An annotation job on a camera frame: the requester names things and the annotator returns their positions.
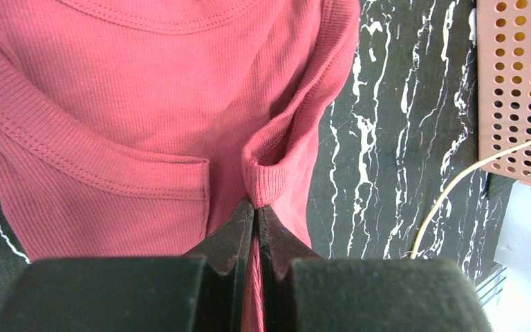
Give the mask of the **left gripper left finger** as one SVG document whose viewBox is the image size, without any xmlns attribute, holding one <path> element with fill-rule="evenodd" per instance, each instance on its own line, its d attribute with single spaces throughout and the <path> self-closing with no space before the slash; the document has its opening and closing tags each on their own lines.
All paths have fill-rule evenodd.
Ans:
<svg viewBox="0 0 531 332">
<path fill-rule="evenodd" d="M 188 250 L 186 257 L 204 257 L 220 276 L 245 277 L 252 242 L 254 207 L 243 199 L 229 219 L 210 236 Z"/>
</svg>

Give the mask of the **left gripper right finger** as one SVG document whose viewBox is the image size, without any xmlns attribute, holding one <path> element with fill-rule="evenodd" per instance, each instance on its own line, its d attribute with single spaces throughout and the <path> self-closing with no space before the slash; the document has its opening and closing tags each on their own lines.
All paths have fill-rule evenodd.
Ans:
<svg viewBox="0 0 531 332">
<path fill-rule="evenodd" d="M 321 259 L 280 221 L 269 205 L 256 210 L 259 227 L 259 252 L 263 275 L 281 282 L 296 259 Z"/>
</svg>

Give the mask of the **maroon garment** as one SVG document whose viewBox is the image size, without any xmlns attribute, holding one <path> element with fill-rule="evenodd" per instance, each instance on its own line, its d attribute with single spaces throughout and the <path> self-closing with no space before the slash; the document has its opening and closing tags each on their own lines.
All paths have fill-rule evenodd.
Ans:
<svg viewBox="0 0 531 332">
<path fill-rule="evenodd" d="M 32 260 L 182 254 L 243 198 L 310 243 L 357 1 L 0 1 L 0 203 Z"/>
</svg>

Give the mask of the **pink laundry basket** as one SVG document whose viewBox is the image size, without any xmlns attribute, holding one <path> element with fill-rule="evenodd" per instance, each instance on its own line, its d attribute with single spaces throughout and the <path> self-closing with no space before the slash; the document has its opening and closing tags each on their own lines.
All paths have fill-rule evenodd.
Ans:
<svg viewBox="0 0 531 332">
<path fill-rule="evenodd" d="M 531 0 L 477 1 L 478 157 L 481 168 L 531 185 Z"/>
</svg>

